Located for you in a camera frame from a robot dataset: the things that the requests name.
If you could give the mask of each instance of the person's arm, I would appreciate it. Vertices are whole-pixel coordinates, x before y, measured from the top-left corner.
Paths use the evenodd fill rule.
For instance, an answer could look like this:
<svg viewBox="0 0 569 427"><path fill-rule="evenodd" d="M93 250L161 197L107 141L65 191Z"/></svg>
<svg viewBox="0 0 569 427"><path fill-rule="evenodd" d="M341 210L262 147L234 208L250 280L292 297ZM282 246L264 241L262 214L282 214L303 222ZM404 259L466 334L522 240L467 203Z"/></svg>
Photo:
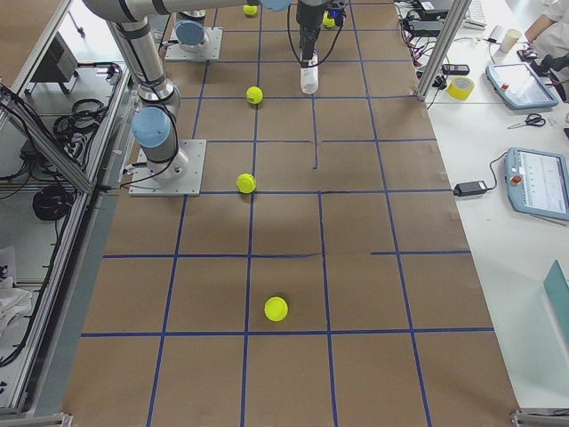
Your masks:
<svg viewBox="0 0 569 427"><path fill-rule="evenodd" d="M546 15L540 16L535 22L528 28L525 32L525 38L528 42L535 40L539 34L541 34L545 29L549 28L555 23L554 20L547 17Z"/></svg>

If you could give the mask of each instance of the white lab coat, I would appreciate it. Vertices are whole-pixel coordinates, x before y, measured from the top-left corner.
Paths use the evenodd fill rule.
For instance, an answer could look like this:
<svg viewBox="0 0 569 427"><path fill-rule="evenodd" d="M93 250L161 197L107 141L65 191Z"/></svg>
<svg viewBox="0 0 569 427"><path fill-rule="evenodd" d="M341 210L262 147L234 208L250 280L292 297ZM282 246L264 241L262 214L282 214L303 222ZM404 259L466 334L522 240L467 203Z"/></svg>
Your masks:
<svg viewBox="0 0 569 427"><path fill-rule="evenodd" d="M533 41L533 49L544 58L552 55L554 58L565 56L569 53L569 0L556 0L543 13L554 20L550 27L546 28ZM557 80L569 80L569 68L554 71ZM569 97L569 82L564 83L565 94Z"/></svg>

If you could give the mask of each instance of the white cup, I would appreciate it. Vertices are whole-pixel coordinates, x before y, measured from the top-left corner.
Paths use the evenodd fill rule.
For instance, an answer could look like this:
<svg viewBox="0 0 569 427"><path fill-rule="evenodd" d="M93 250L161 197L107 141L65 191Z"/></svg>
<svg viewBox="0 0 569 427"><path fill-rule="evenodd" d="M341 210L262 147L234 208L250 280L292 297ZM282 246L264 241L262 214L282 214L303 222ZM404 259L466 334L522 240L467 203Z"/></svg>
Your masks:
<svg viewBox="0 0 569 427"><path fill-rule="evenodd" d="M508 53L509 50L514 47L514 44L517 43L517 40L519 40L519 37L521 36L522 33L517 29L509 29L506 32L506 36L504 36L504 39L502 40L498 50L500 52Z"/></svg>

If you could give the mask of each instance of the scissors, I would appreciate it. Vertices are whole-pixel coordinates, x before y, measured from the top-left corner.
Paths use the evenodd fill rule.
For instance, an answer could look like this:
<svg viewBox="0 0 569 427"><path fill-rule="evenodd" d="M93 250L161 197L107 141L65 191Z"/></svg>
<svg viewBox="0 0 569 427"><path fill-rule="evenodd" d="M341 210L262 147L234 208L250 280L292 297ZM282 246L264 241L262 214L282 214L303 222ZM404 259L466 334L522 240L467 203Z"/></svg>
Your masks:
<svg viewBox="0 0 569 427"><path fill-rule="evenodd" d="M543 118L541 114L532 113L528 114L523 122L516 123L515 125L512 126L508 126L508 129L516 129L522 126L542 127L544 125L545 125L545 118Z"/></svg>

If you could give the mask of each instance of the keyboard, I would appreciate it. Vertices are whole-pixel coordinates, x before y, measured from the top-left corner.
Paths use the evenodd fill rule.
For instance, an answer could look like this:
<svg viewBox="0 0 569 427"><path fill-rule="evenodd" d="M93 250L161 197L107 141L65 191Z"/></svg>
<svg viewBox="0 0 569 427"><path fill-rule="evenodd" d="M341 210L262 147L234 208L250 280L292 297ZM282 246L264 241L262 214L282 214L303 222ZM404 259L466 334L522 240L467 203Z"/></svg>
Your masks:
<svg viewBox="0 0 569 427"><path fill-rule="evenodd" d="M480 0L472 0L464 17L463 26L465 28L484 29L487 23Z"/></svg>

